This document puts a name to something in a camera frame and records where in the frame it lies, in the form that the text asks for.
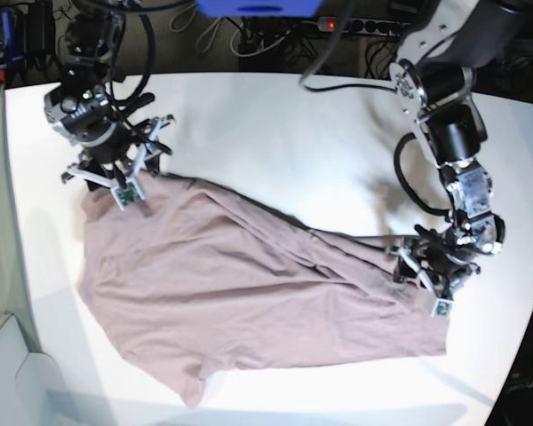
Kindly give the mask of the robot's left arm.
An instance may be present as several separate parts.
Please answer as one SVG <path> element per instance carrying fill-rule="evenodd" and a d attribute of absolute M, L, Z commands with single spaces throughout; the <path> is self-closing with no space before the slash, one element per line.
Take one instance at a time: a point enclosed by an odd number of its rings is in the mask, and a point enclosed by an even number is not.
<path fill-rule="evenodd" d="M 437 169 L 449 204 L 424 206 L 446 221 L 446 229 L 417 226 L 387 249 L 396 262 L 394 281 L 414 280 L 446 294 L 480 272 L 479 257 L 503 249 L 508 225 L 494 210 L 492 178 L 479 160 L 488 130 L 473 87 L 477 71 L 532 20 L 533 1 L 426 1 L 402 34 L 384 85 L 410 122 L 394 148 L 394 172 L 403 191 L 418 201 L 402 170 L 405 146 L 417 141 Z"/>

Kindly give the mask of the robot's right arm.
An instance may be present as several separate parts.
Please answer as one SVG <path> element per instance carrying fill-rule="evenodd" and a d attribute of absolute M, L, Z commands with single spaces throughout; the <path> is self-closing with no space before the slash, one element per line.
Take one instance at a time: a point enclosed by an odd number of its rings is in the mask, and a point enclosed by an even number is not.
<path fill-rule="evenodd" d="M 155 100 L 146 92 L 155 61 L 155 35 L 146 15 L 141 22 L 147 31 L 145 74 L 129 97 L 118 99 L 107 92 L 107 84 L 123 81 L 116 60 L 126 29 L 126 17 L 115 10 L 116 1 L 75 1 L 77 15 L 68 23 L 68 50 L 61 69 L 60 86 L 44 96 L 44 113 L 50 126 L 73 146 L 80 146 L 79 170 L 104 178 L 121 177 L 131 164 L 127 152 L 141 139 L 125 122 L 136 110 Z"/>

